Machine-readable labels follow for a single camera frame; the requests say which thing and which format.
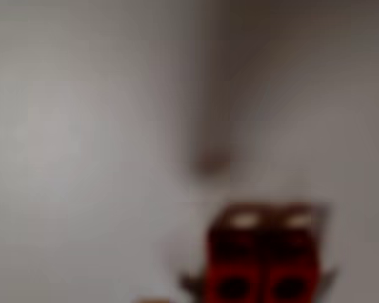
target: gray wall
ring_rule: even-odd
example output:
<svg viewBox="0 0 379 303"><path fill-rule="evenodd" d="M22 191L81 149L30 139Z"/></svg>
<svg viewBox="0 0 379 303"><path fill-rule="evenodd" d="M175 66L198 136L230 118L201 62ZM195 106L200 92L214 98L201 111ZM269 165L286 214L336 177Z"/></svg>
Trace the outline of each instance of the gray wall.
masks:
<svg viewBox="0 0 379 303"><path fill-rule="evenodd" d="M0 303L185 302L174 273L202 260L200 202L214 191L185 169L205 8L1 2ZM379 302L379 3L368 3L289 8L298 17L269 36L236 124L236 193L334 203L328 255L344 271L331 302Z"/></svg>

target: dark spot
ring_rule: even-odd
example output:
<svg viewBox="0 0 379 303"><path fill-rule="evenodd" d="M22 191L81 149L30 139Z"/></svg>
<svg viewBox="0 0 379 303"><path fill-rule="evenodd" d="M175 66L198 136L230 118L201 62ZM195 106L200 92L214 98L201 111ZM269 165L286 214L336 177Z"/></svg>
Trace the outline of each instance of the dark spot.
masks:
<svg viewBox="0 0 379 303"><path fill-rule="evenodd" d="M230 167L230 157L227 150L205 151L197 161L196 167L205 177L217 175Z"/></svg>
<svg viewBox="0 0 379 303"><path fill-rule="evenodd" d="M240 300L250 292L250 283L241 277L226 278L217 287L219 297L225 300Z"/></svg>
<svg viewBox="0 0 379 303"><path fill-rule="evenodd" d="M294 259L309 253L308 247L300 244L280 243L274 247L275 257L278 259Z"/></svg>
<svg viewBox="0 0 379 303"><path fill-rule="evenodd" d="M218 258L224 260L243 259L250 255L250 248L244 244L219 241L216 245Z"/></svg>
<svg viewBox="0 0 379 303"><path fill-rule="evenodd" d="M304 294L306 283L302 278L287 277L278 282L274 289L274 295L280 300L296 299Z"/></svg>

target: black circle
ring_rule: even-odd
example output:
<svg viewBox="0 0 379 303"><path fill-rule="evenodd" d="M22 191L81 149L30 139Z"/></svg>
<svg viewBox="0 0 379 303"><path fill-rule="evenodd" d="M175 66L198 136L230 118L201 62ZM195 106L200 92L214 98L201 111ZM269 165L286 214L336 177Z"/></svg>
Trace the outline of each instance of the black circle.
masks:
<svg viewBox="0 0 379 303"><path fill-rule="evenodd" d="M219 297L225 300L239 300L250 292L250 283L239 276L232 276L221 281L217 287Z"/></svg>
<svg viewBox="0 0 379 303"><path fill-rule="evenodd" d="M281 300L296 299L304 294L306 283L302 278L290 276L282 279L274 287L274 295Z"/></svg>

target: red toy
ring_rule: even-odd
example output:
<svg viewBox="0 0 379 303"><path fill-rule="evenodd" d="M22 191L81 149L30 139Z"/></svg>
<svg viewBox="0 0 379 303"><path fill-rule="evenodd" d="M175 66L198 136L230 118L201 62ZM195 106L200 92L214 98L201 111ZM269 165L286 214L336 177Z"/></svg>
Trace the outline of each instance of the red toy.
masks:
<svg viewBox="0 0 379 303"><path fill-rule="evenodd" d="M326 214L302 203L232 205L208 232L203 277L182 286L202 303L311 303L336 274L320 268Z"/></svg>

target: red object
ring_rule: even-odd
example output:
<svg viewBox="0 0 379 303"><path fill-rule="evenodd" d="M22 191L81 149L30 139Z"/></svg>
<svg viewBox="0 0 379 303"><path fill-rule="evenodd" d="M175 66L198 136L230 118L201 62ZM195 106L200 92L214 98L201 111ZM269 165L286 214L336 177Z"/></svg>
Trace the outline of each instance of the red object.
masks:
<svg viewBox="0 0 379 303"><path fill-rule="evenodd" d="M314 240L303 230L273 238L267 246L263 302L312 302L320 274Z"/></svg>
<svg viewBox="0 0 379 303"><path fill-rule="evenodd" d="M289 210L253 210L258 227L237 229L230 218L238 211L229 209L210 229L205 302L311 303L320 264L309 228L286 227Z"/></svg>

